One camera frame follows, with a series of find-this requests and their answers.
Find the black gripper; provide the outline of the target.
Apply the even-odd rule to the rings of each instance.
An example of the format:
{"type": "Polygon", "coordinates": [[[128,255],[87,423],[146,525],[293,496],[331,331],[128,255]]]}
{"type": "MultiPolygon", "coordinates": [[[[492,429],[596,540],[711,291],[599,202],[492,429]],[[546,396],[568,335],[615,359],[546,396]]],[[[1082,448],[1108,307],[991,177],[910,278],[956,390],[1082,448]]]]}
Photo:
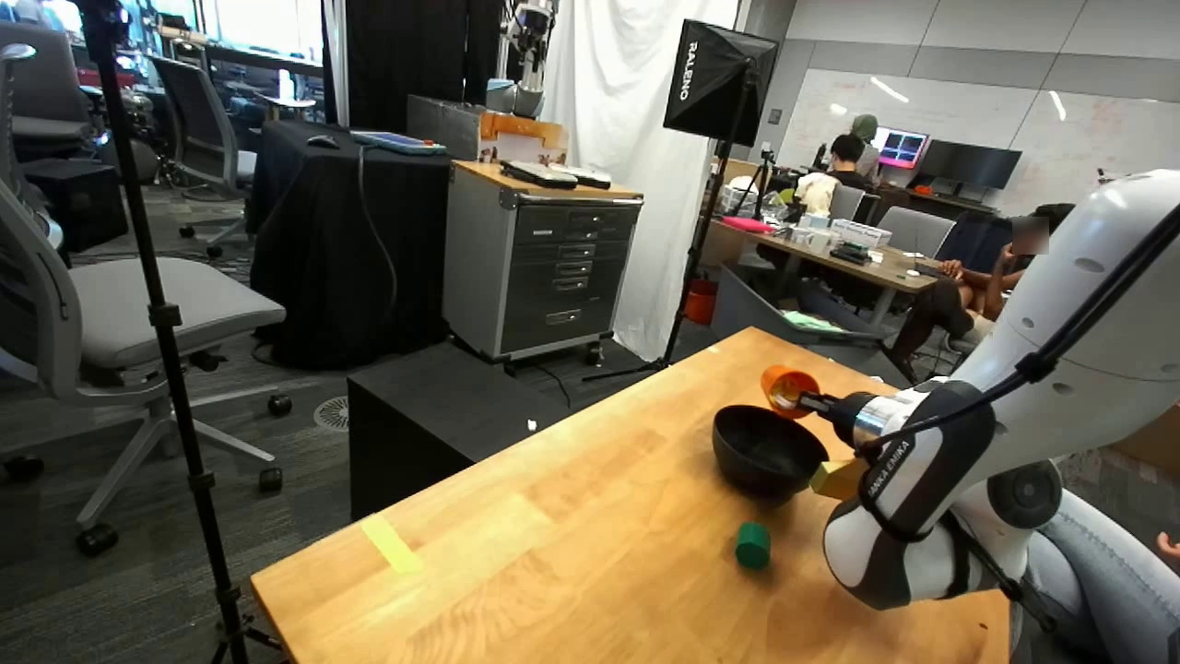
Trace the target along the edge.
{"type": "Polygon", "coordinates": [[[859,418],[859,411],[872,405],[872,403],[875,403],[872,390],[851,390],[851,396],[844,396],[844,400],[836,400],[836,396],[819,396],[819,390],[803,390],[803,396],[802,396],[802,405],[803,405],[807,413],[828,418],[844,443],[857,443],[857,418],[859,418]]]}

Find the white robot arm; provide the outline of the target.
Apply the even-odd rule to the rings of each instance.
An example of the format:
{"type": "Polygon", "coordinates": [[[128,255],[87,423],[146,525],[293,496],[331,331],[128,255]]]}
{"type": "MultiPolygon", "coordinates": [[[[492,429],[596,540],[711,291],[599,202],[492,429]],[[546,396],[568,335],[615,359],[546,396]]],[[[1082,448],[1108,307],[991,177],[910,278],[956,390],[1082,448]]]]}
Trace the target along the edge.
{"type": "Polygon", "coordinates": [[[829,574],[875,610],[1015,594],[1044,520],[1033,470],[1127,438],[1180,400],[1180,172],[1084,197],[991,331],[947,376],[893,396],[785,387],[863,462],[824,528],[829,574]]]}

